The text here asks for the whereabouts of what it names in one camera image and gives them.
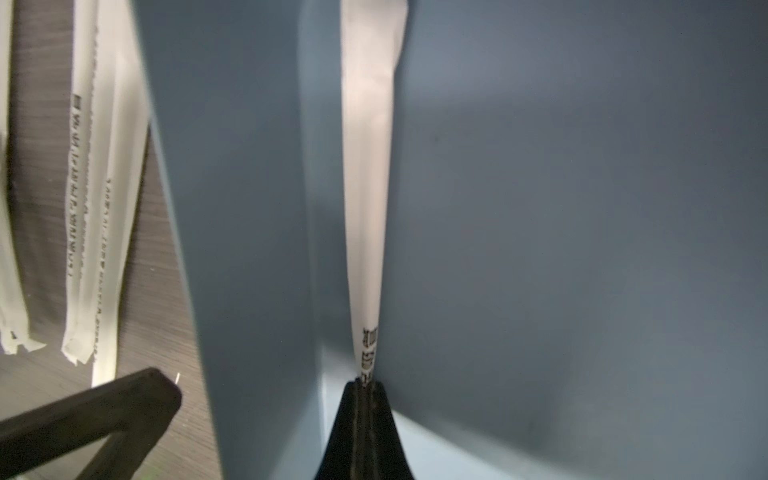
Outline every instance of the wood grain surface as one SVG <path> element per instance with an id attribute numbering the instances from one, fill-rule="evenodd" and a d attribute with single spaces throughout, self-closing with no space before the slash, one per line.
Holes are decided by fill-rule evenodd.
<path id="1" fill-rule="evenodd" d="M 91 365 L 61 354 L 65 327 L 65 209 L 72 2 L 16 0 L 12 42 L 8 202 L 31 318 L 42 350 L 0 356 L 0 419 L 86 389 Z M 128 254 L 118 375 L 148 366 L 180 373 L 181 410 L 135 478 L 221 478 L 194 325 L 179 277 L 151 140 Z M 96 445 L 29 478 L 74 478 Z"/>

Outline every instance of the blue-gray wall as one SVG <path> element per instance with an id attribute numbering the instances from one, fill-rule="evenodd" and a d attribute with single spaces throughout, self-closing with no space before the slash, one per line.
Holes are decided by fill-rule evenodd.
<path id="1" fill-rule="evenodd" d="M 338 7 L 306 5 L 316 316 L 348 353 Z M 397 409 L 480 456 L 455 423 L 608 478 L 768 475 L 766 22 L 411 2 L 376 363 Z"/>
<path id="2" fill-rule="evenodd" d="M 164 186 L 226 478 L 320 455 L 299 2 L 136 0 Z"/>
<path id="3" fill-rule="evenodd" d="M 224 470 L 264 478 L 315 401 L 308 351 L 352 351 L 338 4 L 136 3 Z M 601 477 L 766 477 L 763 2 L 411 13 L 376 369 L 393 405 L 481 457 L 456 424 Z"/>

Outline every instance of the paper strip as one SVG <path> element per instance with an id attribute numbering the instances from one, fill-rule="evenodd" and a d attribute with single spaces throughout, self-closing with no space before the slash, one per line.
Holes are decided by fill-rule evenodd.
<path id="1" fill-rule="evenodd" d="M 347 280 L 364 383 L 376 359 L 394 75 L 407 16 L 407 0 L 341 0 Z"/>
<path id="2" fill-rule="evenodd" d="M 73 342 L 80 305 L 80 267 L 85 233 L 85 191 L 91 140 L 91 93 L 94 77 L 97 0 L 75 0 L 72 44 L 72 92 L 69 107 L 67 173 L 67 323 L 61 351 L 75 365 L 84 347 Z"/>
<path id="3" fill-rule="evenodd" d="M 0 0 L 0 345 L 3 352 L 11 355 L 17 353 L 19 345 L 23 345 L 29 352 L 45 346 L 29 338 L 29 315 L 19 281 L 6 201 L 12 22 L 13 1 Z"/>
<path id="4" fill-rule="evenodd" d="M 119 0 L 114 107 L 101 221 L 96 343 L 92 385 L 114 380 L 118 360 L 118 310 L 131 241 L 149 126 L 149 103 L 127 3 Z"/>
<path id="5" fill-rule="evenodd" d="M 93 353 L 96 337 L 96 285 L 101 250 L 101 205 L 107 176 L 114 99 L 114 56 L 117 35 L 117 5 L 107 0 L 98 3 L 96 14 L 95 72 L 91 91 L 91 141 L 88 151 L 88 178 L 83 215 L 84 236 L 80 265 L 80 291 L 77 317 L 70 337 L 61 351 L 68 358 L 86 363 Z"/>

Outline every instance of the gray surface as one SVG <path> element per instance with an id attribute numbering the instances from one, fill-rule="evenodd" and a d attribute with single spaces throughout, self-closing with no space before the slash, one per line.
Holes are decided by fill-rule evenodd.
<path id="1" fill-rule="evenodd" d="M 72 3 L 17 0 L 13 26 L 9 202 L 33 338 L 48 346 L 0 356 L 0 419 L 87 389 L 91 365 L 59 351 L 65 327 L 65 181 Z M 152 148 L 125 269 L 118 375 L 148 366 L 180 373 L 183 405 L 136 478 L 221 478 L 194 325 L 180 284 Z M 74 478 L 86 448 L 29 478 Z"/>
<path id="2" fill-rule="evenodd" d="M 228 478 L 310 478 L 321 454 L 299 6 L 134 1 Z"/>
<path id="3" fill-rule="evenodd" d="M 307 2 L 322 341 L 351 352 L 335 2 Z M 377 375 L 393 405 L 608 478 L 763 478 L 758 2 L 411 3 Z"/>
<path id="4" fill-rule="evenodd" d="M 270 465 L 239 442 L 266 448 L 300 410 L 266 392 L 314 388 L 304 181 L 318 341 L 351 352 L 338 6 L 151 3 L 177 231 L 224 468 L 245 478 Z M 377 361 L 392 404 L 480 456 L 449 422 L 607 478 L 768 475 L 766 7 L 411 8 Z M 261 384 L 237 386 L 243 362 Z"/>

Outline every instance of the gray wooden floor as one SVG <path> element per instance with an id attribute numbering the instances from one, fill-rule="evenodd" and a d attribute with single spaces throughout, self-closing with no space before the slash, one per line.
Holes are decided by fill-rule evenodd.
<path id="1" fill-rule="evenodd" d="M 0 419 L 89 387 L 91 366 L 59 351 L 65 318 L 64 192 L 71 0 L 16 0 L 11 79 L 10 208 L 34 353 L 0 356 Z M 150 145 L 125 270 L 118 375 L 147 366 L 174 378 L 184 404 L 135 478 L 220 478 L 218 454 L 170 225 Z M 91 448 L 30 478 L 74 478 Z"/>

